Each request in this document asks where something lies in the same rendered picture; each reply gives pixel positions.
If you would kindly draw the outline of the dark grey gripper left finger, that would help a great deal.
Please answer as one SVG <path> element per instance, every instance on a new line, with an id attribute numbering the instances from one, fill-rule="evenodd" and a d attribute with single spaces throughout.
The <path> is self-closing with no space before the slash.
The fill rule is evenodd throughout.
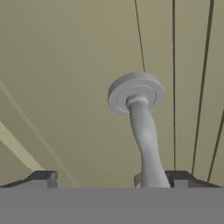
<path id="1" fill-rule="evenodd" d="M 0 185 L 0 188 L 28 187 L 28 188 L 57 188 L 57 171 L 34 171 L 31 175 L 15 182 Z"/>

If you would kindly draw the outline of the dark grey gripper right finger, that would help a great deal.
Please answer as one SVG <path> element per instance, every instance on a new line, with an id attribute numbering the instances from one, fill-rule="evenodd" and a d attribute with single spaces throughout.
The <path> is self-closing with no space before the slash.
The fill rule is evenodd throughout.
<path id="1" fill-rule="evenodd" d="M 172 188 L 220 188 L 219 185 L 195 178 L 188 171 L 166 171 L 165 174 Z"/>

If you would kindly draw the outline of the beige drawer front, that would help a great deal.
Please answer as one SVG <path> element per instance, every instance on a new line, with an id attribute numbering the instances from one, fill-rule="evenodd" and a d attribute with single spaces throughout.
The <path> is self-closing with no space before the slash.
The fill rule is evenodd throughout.
<path id="1" fill-rule="evenodd" d="M 149 67 L 158 0 L 0 0 L 0 161 L 63 187 L 130 187 L 140 169 L 110 84 Z"/>

